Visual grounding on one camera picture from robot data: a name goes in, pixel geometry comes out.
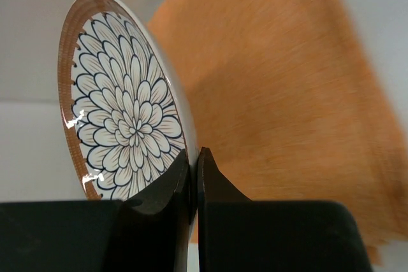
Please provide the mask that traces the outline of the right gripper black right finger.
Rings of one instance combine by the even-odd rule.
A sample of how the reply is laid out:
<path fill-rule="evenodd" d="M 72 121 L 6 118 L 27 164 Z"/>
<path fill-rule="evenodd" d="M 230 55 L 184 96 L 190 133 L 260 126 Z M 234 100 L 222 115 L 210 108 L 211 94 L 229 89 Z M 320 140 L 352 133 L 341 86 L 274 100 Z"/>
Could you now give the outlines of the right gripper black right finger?
<path fill-rule="evenodd" d="M 335 201 L 254 201 L 198 159 L 201 271 L 371 271 L 358 226 Z"/>

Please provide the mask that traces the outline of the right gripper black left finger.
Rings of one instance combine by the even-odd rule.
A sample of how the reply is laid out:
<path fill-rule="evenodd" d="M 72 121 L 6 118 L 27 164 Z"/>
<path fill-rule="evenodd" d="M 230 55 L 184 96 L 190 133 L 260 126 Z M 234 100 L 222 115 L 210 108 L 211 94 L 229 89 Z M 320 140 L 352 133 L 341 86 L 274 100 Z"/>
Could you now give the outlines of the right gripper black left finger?
<path fill-rule="evenodd" d="M 185 152 L 126 201 L 1 204 L 2 271 L 185 271 L 191 221 Z"/>

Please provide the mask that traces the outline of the floral patterned ceramic plate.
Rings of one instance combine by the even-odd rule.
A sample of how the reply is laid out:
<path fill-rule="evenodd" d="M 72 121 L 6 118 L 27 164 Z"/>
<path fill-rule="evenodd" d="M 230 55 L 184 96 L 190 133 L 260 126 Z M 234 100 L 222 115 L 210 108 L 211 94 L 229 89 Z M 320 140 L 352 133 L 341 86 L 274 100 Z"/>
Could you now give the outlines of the floral patterned ceramic plate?
<path fill-rule="evenodd" d="M 167 56 L 120 0 L 75 0 L 59 40 L 62 124 L 88 199 L 127 200 L 184 151 L 196 176 L 193 115 Z"/>

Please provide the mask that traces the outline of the orange cloth placemat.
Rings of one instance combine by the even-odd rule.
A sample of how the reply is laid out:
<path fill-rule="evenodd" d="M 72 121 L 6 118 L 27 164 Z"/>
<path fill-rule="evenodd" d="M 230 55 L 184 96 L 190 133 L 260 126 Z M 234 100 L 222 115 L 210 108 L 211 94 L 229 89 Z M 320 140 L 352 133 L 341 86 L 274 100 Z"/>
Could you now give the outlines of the orange cloth placemat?
<path fill-rule="evenodd" d="M 198 142 L 254 199 L 330 199 L 373 264 L 407 242 L 407 140 L 340 0 L 165 0 L 149 23 Z"/>

